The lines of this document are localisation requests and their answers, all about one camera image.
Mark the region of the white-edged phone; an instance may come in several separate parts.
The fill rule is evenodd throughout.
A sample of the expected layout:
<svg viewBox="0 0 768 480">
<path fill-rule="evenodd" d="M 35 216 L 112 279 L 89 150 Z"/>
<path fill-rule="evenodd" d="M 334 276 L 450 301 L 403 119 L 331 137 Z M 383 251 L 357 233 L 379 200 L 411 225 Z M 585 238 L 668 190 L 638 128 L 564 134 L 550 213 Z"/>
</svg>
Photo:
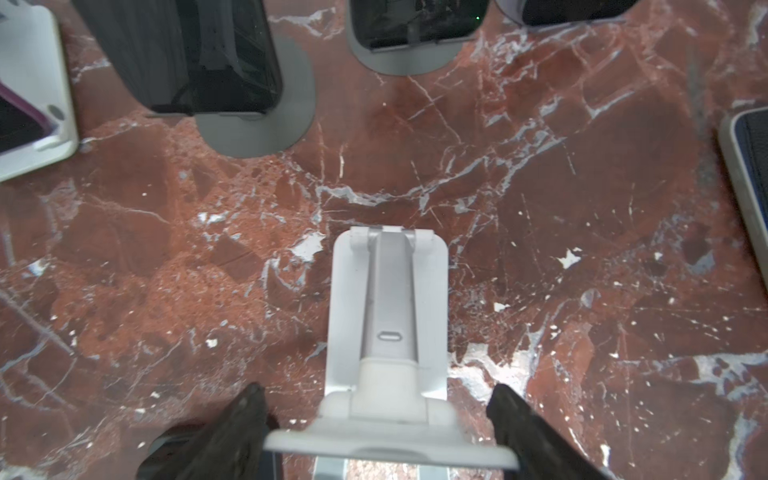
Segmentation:
<svg viewBox="0 0 768 480">
<path fill-rule="evenodd" d="M 718 131 L 739 212 L 767 286 L 767 107 L 726 117 Z"/>
</svg>

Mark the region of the white folding phone stand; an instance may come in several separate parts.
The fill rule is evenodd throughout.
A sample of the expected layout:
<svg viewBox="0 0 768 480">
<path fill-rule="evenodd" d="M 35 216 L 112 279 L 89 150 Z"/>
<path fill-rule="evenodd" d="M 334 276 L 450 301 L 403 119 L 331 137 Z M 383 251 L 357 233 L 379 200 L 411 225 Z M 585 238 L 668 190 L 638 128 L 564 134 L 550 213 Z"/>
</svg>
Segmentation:
<svg viewBox="0 0 768 480">
<path fill-rule="evenodd" d="M 431 230 L 353 227 L 335 241 L 324 396 L 304 429 L 276 430 L 268 451 L 515 471 L 510 449 L 470 442 L 447 399 L 448 249 Z"/>
</svg>

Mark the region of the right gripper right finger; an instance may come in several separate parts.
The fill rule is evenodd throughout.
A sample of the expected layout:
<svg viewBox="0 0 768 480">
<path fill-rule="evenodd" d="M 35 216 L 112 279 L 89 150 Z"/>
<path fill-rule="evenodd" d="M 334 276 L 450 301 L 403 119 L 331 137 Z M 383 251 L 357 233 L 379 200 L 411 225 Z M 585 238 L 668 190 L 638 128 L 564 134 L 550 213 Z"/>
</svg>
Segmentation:
<svg viewBox="0 0 768 480">
<path fill-rule="evenodd" d="M 486 417 L 497 445 L 518 457 L 518 467 L 503 470 L 504 480 L 606 479 L 508 385 L 494 387 Z"/>
</svg>

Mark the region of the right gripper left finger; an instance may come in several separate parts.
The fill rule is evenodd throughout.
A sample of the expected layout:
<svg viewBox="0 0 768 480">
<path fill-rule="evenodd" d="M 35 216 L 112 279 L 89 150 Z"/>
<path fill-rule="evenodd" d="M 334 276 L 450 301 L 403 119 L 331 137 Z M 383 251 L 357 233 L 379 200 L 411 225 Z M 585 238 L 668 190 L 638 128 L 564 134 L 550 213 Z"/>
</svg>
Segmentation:
<svg viewBox="0 0 768 480">
<path fill-rule="evenodd" d="M 206 424 L 176 425 L 150 445 L 136 471 L 148 479 L 280 479 L 282 456 L 264 446 L 276 425 L 264 388 L 248 384 Z"/>
</svg>

